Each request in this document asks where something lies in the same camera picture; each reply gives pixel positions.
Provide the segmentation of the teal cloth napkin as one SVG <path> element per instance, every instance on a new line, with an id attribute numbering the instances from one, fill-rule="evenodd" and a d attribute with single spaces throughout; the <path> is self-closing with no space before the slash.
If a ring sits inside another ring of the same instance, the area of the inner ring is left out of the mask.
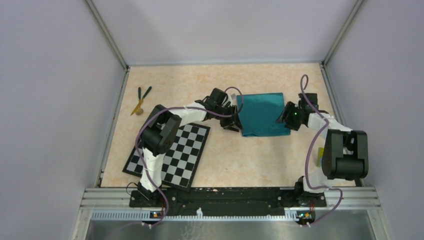
<path id="1" fill-rule="evenodd" d="M 291 130 L 277 119 L 284 107 L 284 95 L 281 92 L 238 95 L 237 106 L 242 107 L 239 119 L 243 127 L 243 137 L 279 137 L 289 136 Z"/>

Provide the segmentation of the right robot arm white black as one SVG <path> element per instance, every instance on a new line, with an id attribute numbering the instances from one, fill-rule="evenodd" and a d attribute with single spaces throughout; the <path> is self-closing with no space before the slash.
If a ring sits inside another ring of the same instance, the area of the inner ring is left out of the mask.
<path id="1" fill-rule="evenodd" d="M 334 116 L 318 106 L 316 93 L 299 94 L 298 103 L 289 101 L 277 118 L 286 128 L 298 131 L 302 125 L 316 131 L 305 160 L 305 174 L 299 178 L 302 187 L 293 192 L 299 206 L 307 206 L 314 194 L 340 184 L 365 178 L 369 173 L 368 135 L 339 123 Z M 308 172 L 311 153 L 316 140 L 325 140 L 320 168 Z"/>

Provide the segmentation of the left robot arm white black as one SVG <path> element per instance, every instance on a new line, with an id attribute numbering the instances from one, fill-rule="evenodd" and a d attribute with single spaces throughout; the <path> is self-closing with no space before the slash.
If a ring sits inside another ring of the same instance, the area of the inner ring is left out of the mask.
<path id="1" fill-rule="evenodd" d="M 160 202 L 159 189 L 162 184 L 161 169 L 166 152 L 170 150 L 179 128 L 194 122 L 219 120 L 225 130 L 243 130 L 239 113 L 244 101 L 233 103 L 224 90 L 214 88 L 204 99 L 195 100 L 184 106 L 154 107 L 136 136 L 134 148 L 143 165 L 143 173 L 137 184 L 141 200 L 149 207 Z"/>

